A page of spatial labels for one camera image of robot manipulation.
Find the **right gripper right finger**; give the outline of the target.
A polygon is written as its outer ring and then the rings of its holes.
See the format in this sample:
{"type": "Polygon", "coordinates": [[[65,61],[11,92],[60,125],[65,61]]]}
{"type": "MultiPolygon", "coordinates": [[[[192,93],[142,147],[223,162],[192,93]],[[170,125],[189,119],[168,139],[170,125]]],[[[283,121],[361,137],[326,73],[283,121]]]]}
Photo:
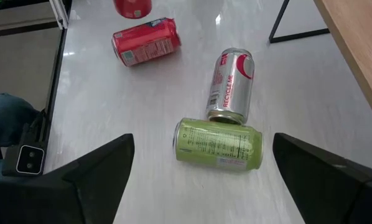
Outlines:
{"type": "Polygon", "coordinates": [[[285,133],[276,164],[304,222],[372,223],[372,169],[285,133]]]}

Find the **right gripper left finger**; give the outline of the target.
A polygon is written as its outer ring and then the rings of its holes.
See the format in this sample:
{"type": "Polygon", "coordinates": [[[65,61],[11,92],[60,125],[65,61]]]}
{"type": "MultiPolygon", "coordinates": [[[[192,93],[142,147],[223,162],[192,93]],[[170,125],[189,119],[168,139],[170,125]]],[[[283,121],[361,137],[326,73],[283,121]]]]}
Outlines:
{"type": "Polygon", "coordinates": [[[3,175],[0,223],[113,223],[134,159],[124,134],[44,175],[3,175]]]}

